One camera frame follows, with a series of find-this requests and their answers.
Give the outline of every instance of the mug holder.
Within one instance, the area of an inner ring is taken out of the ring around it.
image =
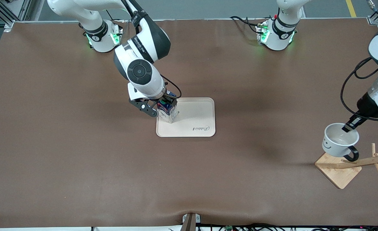
[[[316,167],[339,189],[344,189],[362,170],[362,166],[374,165],[378,171],[378,153],[371,144],[372,157],[350,162],[324,153],[315,162]]]

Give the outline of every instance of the white mug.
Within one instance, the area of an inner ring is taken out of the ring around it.
[[[321,144],[323,150],[334,157],[344,157],[348,161],[356,161],[359,159],[359,152],[353,146],[359,141],[359,133],[356,130],[351,130],[346,133],[342,130],[345,124],[333,123],[324,130],[323,143]]]

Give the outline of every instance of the brown table surface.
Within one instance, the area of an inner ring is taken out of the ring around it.
[[[155,65],[184,97],[214,99],[211,138],[157,137],[155,119],[128,103],[113,52],[91,50],[77,24],[3,35],[0,227],[176,225],[187,212],[225,225],[378,225],[373,166],[339,190],[313,164],[324,128],[350,117],[340,87],[376,27],[302,20],[274,52],[233,21],[159,25],[172,47]],[[351,107],[374,79],[348,83]],[[358,131],[361,157],[372,142],[378,151],[378,122]]]

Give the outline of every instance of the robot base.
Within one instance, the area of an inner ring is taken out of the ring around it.
[[[211,98],[178,98],[179,114],[173,123],[159,116],[156,133],[160,137],[211,137],[216,132],[214,101]]]
[[[260,45],[266,45],[271,50],[281,51],[292,42],[294,32],[292,35],[289,36],[289,38],[280,39],[277,34],[275,34],[272,30],[269,29],[272,28],[273,22],[274,21],[272,19],[269,19],[261,24],[262,27],[256,27],[256,31],[263,32],[262,35],[258,34],[258,42]]]
[[[98,52],[105,53],[113,50],[117,45],[120,44],[122,38],[123,29],[119,29],[119,25],[114,24],[109,20],[104,20],[108,25],[107,34],[102,37],[101,41],[94,41],[93,36],[89,38],[89,44]]]

